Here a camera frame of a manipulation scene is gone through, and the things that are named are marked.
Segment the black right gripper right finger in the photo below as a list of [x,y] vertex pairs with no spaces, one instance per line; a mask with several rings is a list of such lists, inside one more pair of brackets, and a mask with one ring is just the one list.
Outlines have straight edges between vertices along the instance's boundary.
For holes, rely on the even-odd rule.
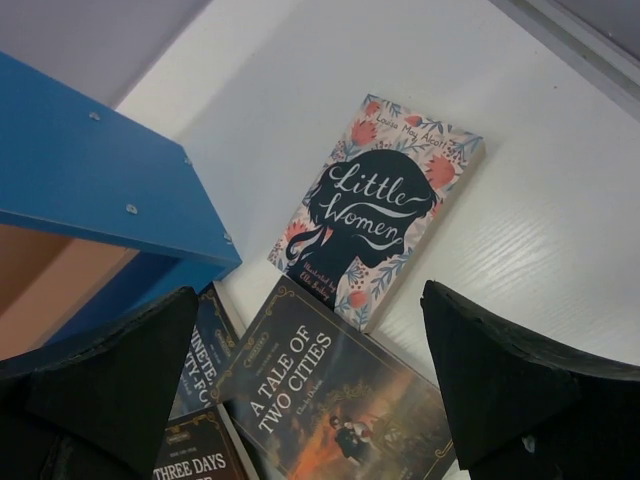
[[639,369],[429,280],[421,298],[460,469],[473,479],[636,479]]

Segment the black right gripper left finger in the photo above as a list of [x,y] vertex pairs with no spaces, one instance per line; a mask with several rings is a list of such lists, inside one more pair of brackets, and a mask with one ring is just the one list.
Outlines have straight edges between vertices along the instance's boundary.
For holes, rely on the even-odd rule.
[[181,287],[3,360],[2,478],[151,478],[197,311]]

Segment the Three Days to See book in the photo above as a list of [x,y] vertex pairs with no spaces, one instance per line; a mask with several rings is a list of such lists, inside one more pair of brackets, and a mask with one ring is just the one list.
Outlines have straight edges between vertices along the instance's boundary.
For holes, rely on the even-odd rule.
[[202,409],[168,422],[152,479],[248,478],[217,407]]

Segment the A Tale of Two Cities book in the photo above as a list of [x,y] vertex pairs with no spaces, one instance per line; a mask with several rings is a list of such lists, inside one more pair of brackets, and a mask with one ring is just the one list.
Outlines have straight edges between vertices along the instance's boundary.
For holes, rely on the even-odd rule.
[[286,277],[212,396],[289,479],[441,479],[455,459],[438,388]]

